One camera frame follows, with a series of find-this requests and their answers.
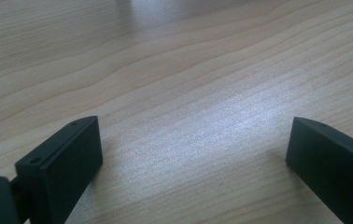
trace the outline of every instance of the light wood surface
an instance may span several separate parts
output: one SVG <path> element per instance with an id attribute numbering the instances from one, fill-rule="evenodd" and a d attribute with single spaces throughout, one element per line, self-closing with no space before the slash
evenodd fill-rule
<path id="1" fill-rule="evenodd" d="M 67 223 L 341 223 L 284 158 L 295 116 L 353 136 L 353 1 L 0 1 L 0 175 L 89 115 Z"/>

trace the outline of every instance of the wood grain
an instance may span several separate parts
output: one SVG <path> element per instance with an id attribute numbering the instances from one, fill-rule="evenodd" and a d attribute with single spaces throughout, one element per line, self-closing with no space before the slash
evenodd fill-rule
<path id="1" fill-rule="evenodd" d="M 284 158 L 295 116 L 353 136 L 353 0 L 0 1 L 0 175 L 89 115 L 67 223 L 341 223 Z"/>

